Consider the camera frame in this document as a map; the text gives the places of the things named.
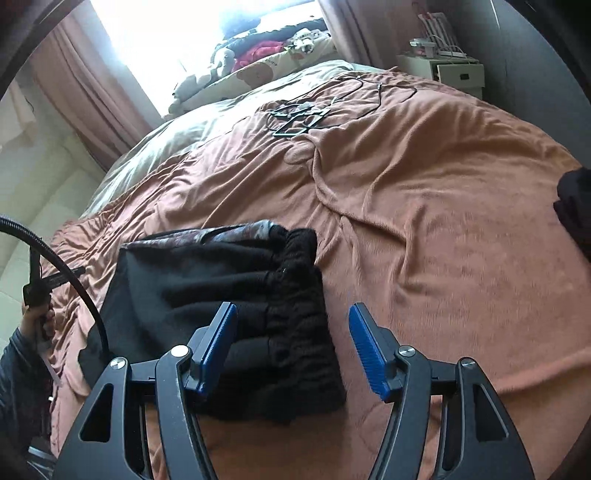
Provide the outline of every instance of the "dark blue sleeve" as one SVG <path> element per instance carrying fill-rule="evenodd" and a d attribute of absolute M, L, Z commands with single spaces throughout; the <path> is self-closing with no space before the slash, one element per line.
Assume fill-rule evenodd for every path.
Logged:
<path fill-rule="evenodd" d="M 17 329 L 0 358 L 0 432 L 21 452 L 40 430 L 50 378 L 33 345 Z"/>

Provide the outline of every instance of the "nightstand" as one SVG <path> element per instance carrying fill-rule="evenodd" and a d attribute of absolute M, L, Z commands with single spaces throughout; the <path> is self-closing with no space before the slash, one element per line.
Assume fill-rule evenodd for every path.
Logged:
<path fill-rule="evenodd" d="M 484 65 L 476 59 L 443 56 L 428 59 L 410 53 L 396 58 L 403 72 L 444 83 L 482 100 Z"/>

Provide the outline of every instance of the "person's arm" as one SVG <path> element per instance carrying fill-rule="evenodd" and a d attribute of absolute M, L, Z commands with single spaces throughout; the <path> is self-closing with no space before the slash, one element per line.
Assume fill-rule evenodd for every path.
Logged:
<path fill-rule="evenodd" d="M 47 315 L 44 328 L 52 335 L 54 319 L 50 305 L 25 308 L 21 324 L 0 358 L 0 432 L 20 452 L 27 451 L 31 439 L 39 432 L 50 379 L 45 363 L 35 350 L 37 323 Z"/>

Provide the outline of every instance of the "person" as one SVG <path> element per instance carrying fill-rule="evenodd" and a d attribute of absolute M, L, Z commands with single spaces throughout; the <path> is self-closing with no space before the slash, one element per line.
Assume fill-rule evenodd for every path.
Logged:
<path fill-rule="evenodd" d="M 0 358 L 0 471 L 7 478 L 35 478 L 24 456 L 41 429 L 41 415 L 51 380 L 37 353 L 38 324 L 53 336 L 55 312 L 51 302 L 22 306 L 22 319 Z"/>

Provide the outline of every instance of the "orange blanket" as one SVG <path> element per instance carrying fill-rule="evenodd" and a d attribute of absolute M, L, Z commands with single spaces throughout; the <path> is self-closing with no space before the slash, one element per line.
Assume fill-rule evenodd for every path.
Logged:
<path fill-rule="evenodd" d="M 310 99 L 330 102 L 356 81 L 333 79 Z M 559 465 L 591 413 L 591 269 L 552 209 L 577 163 L 538 128 L 449 87 L 396 72 L 363 74 L 325 124 L 293 139 L 265 128 L 275 105 L 181 161 L 172 158 L 99 214 L 63 227 L 53 245 L 87 265 L 100 306 L 119 246 L 155 232 L 259 219 L 309 227 L 319 239 L 329 324 L 346 408 L 289 427 L 202 419 L 221 479 L 367 478 L 390 406 L 371 393 L 347 327 L 363 301 L 398 340 L 429 358 L 473 356 L 501 394 L 536 478 Z M 413 85 L 418 92 L 403 102 Z M 77 363 L 92 319 L 56 290 L 52 447 L 89 393 Z M 421 479 L 437 449 L 437 399 Z M 151 452 L 165 478 L 156 415 Z"/>

